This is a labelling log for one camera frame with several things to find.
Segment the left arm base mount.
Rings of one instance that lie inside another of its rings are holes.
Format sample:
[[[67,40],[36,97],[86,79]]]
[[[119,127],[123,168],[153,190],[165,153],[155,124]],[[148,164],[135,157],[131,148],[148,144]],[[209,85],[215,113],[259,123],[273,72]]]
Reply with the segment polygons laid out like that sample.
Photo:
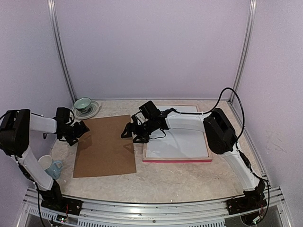
[[[80,215],[83,201],[64,197],[61,193],[59,184],[53,181],[50,190],[38,190],[42,196],[41,205],[44,208],[55,210],[65,214]]]

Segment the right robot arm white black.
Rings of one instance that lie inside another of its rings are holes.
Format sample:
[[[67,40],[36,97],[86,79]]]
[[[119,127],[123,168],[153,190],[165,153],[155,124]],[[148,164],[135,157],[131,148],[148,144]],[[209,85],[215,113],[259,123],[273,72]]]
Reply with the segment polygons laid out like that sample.
[[[156,130],[171,129],[194,130],[206,135],[210,150],[222,156],[237,175],[244,193],[249,193],[242,199],[242,206],[252,210],[261,197],[257,192],[263,192],[265,180],[258,177],[249,159],[238,144],[239,136],[222,109],[213,108],[207,112],[186,113],[175,108],[160,110],[152,101],[139,107],[139,112],[146,119],[140,122],[132,115],[121,134],[121,138],[132,138],[135,143],[148,143],[151,134]]]

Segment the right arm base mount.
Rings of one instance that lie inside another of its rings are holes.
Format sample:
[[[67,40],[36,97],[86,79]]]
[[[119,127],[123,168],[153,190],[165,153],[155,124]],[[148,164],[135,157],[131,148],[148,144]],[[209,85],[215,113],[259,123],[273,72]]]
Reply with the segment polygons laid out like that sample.
[[[253,191],[244,191],[244,196],[226,201],[229,215],[243,213],[267,206],[264,188],[256,187]]]

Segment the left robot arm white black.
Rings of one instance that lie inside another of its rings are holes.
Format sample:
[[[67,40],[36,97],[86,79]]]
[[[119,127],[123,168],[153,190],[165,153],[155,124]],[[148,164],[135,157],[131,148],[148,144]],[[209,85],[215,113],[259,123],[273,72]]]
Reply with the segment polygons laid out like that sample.
[[[58,107],[54,118],[32,113],[29,109],[8,110],[0,117],[0,149],[15,159],[24,175],[42,191],[49,191],[54,179],[39,165],[30,147],[30,132],[56,135],[70,146],[89,132],[84,121],[76,122],[73,111]]]

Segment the brown backing board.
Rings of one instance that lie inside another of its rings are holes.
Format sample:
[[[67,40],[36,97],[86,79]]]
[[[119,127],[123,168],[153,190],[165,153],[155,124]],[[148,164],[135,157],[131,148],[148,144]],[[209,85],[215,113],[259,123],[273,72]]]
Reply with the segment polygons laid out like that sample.
[[[84,120],[89,128],[78,142],[73,177],[136,173],[132,138],[121,138],[129,115]]]

